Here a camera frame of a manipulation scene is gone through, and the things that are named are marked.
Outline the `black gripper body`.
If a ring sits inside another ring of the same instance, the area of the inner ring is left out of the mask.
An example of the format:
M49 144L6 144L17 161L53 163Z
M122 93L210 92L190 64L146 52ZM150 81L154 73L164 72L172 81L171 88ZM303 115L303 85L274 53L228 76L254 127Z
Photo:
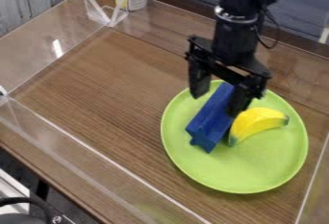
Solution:
M255 48L261 43L259 31L263 13L253 16L233 16L219 12L215 17L214 38L190 36L184 58L199 62L211 73L228 84L242 82L257 84L257 96L261 98L269 79L270 70L255 58Z

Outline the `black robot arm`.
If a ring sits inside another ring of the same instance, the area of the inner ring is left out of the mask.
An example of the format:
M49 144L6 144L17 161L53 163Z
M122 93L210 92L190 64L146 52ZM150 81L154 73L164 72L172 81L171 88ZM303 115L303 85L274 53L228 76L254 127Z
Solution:
M255 58L262 43L259 32L267 7L278 0L218 0L214 7L214 37L190 36L184 59L188 62L188 88L198 98L210 90L216 76L234 86L224 111L237 116L253 99L263 97L271 72Z

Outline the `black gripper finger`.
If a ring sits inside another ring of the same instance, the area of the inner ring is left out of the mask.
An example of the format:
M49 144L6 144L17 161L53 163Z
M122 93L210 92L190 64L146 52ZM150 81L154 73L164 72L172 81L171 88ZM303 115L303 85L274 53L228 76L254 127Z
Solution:
M231 117L235 117L242 112L251 99L257 96L257 84L253 82L242 82L237 86L231 84L228 86L228 100L226 106L226 112Z
M194 99L203 96L210 90L211 73L196 61L188 61L188 88Z

